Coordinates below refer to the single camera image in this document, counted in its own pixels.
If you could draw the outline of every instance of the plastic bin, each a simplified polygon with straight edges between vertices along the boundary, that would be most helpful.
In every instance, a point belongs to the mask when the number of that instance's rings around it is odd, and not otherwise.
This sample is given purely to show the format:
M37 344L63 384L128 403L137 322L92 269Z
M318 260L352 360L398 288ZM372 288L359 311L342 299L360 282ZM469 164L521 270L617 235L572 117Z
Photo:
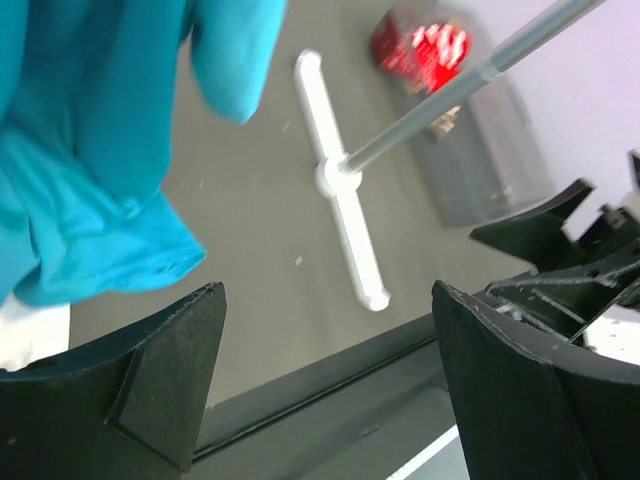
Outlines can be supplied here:
M478 17L454 6L428 0L404 1L388 15L400 26L400 40L408 50L411 33L417 27L447 23L450 19L461 21L471 36L462 69L486 58L493 47ZM415 76L419 66L411 68L414 71L405 77ZM424 89L407 93L402 77L385 75L401 115L429 95ZM455 126L444 138L437 139L432 130L425 128L409 141L445 224L461 227L490 222L553 195L553 184L526 109L508 75L499 77L460 107Z

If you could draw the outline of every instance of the red packaging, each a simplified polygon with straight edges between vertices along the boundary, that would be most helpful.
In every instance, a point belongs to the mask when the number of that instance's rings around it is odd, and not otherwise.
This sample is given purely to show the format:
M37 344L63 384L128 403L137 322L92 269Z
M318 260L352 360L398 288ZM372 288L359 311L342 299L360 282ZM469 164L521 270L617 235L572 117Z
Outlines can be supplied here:
M411 10L393 8L374 32L371 49L380 68L433 93L460 73L471 36L454 20L421 25Z

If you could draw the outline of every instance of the gray metal rod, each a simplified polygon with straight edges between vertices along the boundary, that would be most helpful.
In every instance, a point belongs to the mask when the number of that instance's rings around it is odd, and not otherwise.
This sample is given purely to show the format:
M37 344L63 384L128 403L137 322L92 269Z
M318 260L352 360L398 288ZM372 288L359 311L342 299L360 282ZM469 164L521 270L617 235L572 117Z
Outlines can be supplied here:
M367 145L349 156L345 170L361 172L394 145L410 138L489 84L604 0L557 2L498 45L489 57L425 99Z

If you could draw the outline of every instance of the blue cloth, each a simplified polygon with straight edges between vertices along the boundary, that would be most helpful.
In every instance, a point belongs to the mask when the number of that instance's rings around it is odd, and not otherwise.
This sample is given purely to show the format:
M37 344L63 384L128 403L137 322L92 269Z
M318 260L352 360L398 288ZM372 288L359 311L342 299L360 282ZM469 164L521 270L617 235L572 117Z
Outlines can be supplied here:
M175 283L204 250L159 189L177 53L208 104L255 112L286 0L0 2L0 301Z

